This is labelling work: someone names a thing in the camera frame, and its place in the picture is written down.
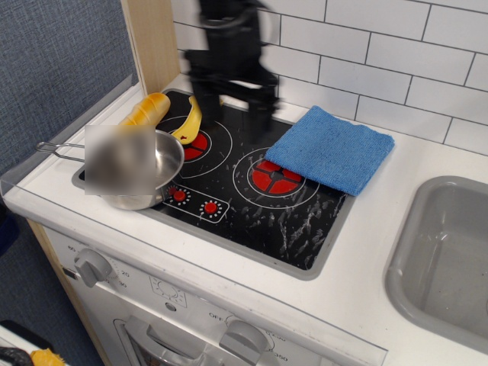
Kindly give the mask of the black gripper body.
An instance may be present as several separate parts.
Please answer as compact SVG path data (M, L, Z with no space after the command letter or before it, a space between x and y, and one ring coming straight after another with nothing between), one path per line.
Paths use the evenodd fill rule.
M278 79L260 63L259 24L210 22L204 25L204 30L208 48L185 51L191 82L208 82L219 96L276 105Z

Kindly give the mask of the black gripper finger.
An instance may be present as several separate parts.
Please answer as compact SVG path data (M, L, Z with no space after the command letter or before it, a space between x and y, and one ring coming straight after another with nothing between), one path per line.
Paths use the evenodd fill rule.
M208 82L192 82L194 96L201 109L203 127L211 127L222 118L220 96L213 86Z
M271 120L275 111L275 103L249 102L246 131L250 143L259 143L262 137L271 129Z

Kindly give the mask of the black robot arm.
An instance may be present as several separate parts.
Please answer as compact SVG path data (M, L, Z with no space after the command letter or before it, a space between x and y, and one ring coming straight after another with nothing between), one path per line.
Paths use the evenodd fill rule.
M185 51L203 124L222 120L220 96L244 101L245 127L253 143L271 129L278 103L278 78L260 63L264 43L258 10L264 7L259 1L201 1L199 20L208 48Z

